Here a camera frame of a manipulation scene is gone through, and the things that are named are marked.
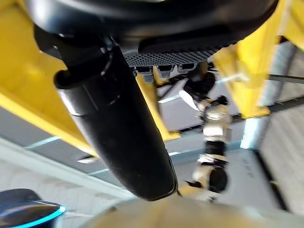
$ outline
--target white robot limb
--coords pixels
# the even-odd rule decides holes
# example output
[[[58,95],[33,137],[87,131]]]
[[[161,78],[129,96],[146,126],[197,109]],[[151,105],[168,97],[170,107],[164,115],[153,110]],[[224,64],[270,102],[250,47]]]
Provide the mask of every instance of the white robot limb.
[[[192,176],[193,180],[191,182],[186,181],[187,184],[181,186],[178,192],[181,196],[190,198],[196,197],[204,191],[208,199],[213,199],[217,194],[224,191],[228,185],[228,175],[225,171],[228,162],[225,155],[231,115],[228,113],[226,97],[221,96],[212,101],[206,96],[214,85],[213,80],[210,80],[212,76],[207,77],[209,79],[205,78],[204,81],[210,83],[207,90],[203,90],[204,93],[198,95],[197,92],[197,95],[193,95],[195,86],[192,86],[189,90],[187,85],[180,93],[186,103],[199,111],[206,144],[204,153],[198,159],[198,166]]]

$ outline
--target black plastic housing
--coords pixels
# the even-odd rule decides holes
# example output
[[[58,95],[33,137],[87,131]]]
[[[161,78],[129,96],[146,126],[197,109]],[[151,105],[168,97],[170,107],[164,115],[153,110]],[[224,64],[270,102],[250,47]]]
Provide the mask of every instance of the black plastic housing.
[[[55,85],[85,139],[130,192],[151,201],[177,190],[161,134],[119,47],[102,72],[60,71]]]

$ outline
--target yellow metal frame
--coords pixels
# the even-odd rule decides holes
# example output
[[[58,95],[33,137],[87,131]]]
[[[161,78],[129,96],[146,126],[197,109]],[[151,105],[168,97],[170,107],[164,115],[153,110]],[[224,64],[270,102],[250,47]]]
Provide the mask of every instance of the yellow metal frame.
[[[258,106],[263,81],[267,79],[282,15],[289,0],[281,0],[275,14],[256,32],[237,45],[215,55],[222,77],[244,75],[247,81],[227,82],[227,87],[244,118],[265,115]],[[285,36],[303,48],[303,1],[294,0],[292,17],[286,23]],[[68,115],[53,86],[53,75],[65,65],[38,51],[33,25],[22,9],[21,0],[0,1],[0,106],[65,142],[96,155]],[[155,78],[158,84],[165,81]],[[155,88],[137,77],[137,83],[164,141],[177,139],[178,132],[167,130],[157,110]]]
[[[269,114],[266,107],[259,105],[259,98],[268,79],[275,44],[282,33],[303,48],[303,12],[302,0],[280,0],[274,14],[254,33],[215,54],[214,64],[221,77],[233,78],[226,86],[243,118]]]

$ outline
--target beige surface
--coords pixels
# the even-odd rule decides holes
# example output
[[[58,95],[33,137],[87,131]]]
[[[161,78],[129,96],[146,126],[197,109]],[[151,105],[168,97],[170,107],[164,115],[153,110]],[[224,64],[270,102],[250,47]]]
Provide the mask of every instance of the beige surface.
[[[303,216],[172,196],[155,202],[126,201],[82,228],[301,228]]]

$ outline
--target perforated grille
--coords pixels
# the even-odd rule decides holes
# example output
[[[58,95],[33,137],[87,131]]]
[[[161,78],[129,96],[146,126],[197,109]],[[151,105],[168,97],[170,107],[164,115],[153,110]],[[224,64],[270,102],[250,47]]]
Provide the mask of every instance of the perforated grille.
[[[126,56],[125,59],[130,67],[177,65],[202,62],[218,50],[219,49],[179,53],[134,54]]]

